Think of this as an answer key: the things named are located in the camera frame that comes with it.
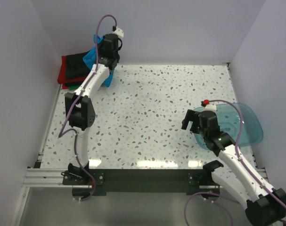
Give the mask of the blue t shirt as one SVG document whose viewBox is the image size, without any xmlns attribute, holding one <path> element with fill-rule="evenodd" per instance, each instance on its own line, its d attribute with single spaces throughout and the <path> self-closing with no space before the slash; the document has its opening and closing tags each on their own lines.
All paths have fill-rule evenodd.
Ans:
<svg viewBox="0 0 286 226">
<path fill-rule="evenodd" d="M 83 62 L 85 63 L 85 65 L 92 70 L 93 65 L 95 63 L 96 60 L 96 48 L 92 48 L 83 58 Z M 110 87 L 112 79 L 114 76 L 114 70 L 110 70 L 110 74 L 109 76 L 104 80 L 103 85 L 106 87 Z"/>
</svg>

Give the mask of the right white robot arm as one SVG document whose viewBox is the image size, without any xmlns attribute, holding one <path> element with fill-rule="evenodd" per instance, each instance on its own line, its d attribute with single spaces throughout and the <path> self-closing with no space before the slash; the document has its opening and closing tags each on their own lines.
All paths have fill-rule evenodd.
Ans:
<svg viewBox="0 0 286 226">
<path fill-rule="evenodd" d="M 235 140 L 223 132 L 214 111 L 188 110 L 182 129 L 199 134 L 218 160 L 203 166 L 202 180 L 222 186 L 244 208 L 253 226 L 269 226 L 286 216 L 286 192 L 275 189 L 248 162 Z"/>
</svg>

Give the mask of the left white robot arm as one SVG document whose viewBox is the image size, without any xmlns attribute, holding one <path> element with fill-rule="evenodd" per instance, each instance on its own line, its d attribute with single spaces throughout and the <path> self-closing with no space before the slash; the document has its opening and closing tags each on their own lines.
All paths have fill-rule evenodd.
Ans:
<svg viewBox="0 0 286 226">
<path fill-rule="evenodd" d="M 83 57 L 84 64 L 90 72 L 75 92 L 65 95 L 64 125 L 69 125 L 70 130 L 75 132 L 74 159 L 63 173 L 65 179 L 82 184 L 92 181 L 88 157 L 88 136 L 96 119 L 92 98 L 101 86 L 110 86 L 114 69 L 120 60 L 118 52 L 123 46 L 123 37 L 124 34 L 117 32 L 101 38 L 94 37 L 97 46 Z"/>
</svg>

